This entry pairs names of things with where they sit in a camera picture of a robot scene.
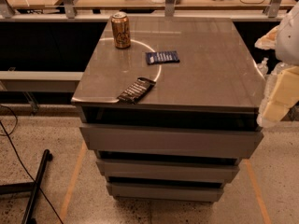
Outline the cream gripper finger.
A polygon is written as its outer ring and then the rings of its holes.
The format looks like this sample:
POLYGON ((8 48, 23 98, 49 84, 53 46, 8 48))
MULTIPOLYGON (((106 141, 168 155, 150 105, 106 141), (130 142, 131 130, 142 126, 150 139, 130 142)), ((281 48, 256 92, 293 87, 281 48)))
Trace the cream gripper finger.
POLYGON ((275 49, 276 48, 276 42, 277 42, 277 33, 278 33, 278 27, 274 27, 271 29, 266 35, 263 35, 260 37, 254 44, 254 46, 258 49, 275 49))
POLYGON ((269 128, 280 122, 299 102, 299 67, 277 66, 266 80, 257 123, 269 128))

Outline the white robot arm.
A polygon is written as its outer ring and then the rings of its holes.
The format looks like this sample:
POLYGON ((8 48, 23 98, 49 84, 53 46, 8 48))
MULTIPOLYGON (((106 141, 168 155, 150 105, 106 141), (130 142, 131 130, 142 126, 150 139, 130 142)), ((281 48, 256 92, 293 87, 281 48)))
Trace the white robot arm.
POLYGON ((299 102, 299 2, 280 24, 259 38, 255 47, 273 49, 279 63, 266 80, 257 123, 269 128, 299 102))

